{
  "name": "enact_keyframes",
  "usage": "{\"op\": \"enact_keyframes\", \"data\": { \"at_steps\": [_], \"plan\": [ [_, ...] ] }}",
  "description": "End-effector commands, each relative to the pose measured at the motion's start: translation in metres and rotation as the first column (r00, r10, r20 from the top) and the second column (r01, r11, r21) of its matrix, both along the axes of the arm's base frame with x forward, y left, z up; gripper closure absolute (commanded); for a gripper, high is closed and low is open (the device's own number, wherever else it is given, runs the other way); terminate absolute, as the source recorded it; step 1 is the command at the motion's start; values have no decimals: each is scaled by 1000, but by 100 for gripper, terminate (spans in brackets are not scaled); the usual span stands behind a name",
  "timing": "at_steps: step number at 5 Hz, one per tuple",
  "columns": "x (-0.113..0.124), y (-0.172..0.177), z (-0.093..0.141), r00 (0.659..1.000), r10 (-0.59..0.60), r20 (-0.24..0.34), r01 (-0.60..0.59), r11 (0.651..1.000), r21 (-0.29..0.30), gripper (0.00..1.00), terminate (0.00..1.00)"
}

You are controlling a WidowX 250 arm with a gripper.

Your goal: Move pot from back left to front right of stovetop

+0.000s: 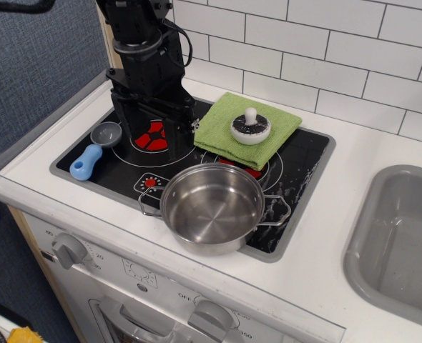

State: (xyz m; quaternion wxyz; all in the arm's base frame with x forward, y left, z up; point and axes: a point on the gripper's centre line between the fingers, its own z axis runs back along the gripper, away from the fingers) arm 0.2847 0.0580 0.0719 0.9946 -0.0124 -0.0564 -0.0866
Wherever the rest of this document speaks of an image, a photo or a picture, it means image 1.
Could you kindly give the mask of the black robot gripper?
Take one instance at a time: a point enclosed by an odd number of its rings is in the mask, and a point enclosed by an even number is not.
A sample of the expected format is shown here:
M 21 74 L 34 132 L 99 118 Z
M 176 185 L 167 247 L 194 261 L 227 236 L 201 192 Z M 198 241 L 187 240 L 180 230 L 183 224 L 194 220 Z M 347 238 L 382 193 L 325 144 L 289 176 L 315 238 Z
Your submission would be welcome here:
M 122 68 L 107 72 L 113 84 L 114 110 L 132 141 L 150 129 L 145 113 L 165 114 L 165 139 L 171 160 L 191 150 L 196 127 L 195 100 L 182 86 L 187 65 L 180 34 L 178 30 L 151 30 L 145 34 L 115 31 L 112 44 Z

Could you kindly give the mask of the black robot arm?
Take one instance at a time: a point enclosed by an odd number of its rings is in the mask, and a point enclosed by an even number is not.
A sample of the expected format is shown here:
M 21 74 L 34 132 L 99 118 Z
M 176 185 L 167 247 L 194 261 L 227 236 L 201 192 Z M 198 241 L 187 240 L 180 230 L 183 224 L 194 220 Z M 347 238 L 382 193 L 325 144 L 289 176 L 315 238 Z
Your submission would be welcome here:
M 112 46 L 122 68 L 109 69 L 111 98 L 130 139 L 162 122 L 170 159 L 193 146 L 195 100 L 183 88 L 185 68 L 180 37 L 185 31 L 166 18 L 170 1 L 98 1 L 112 29 Z

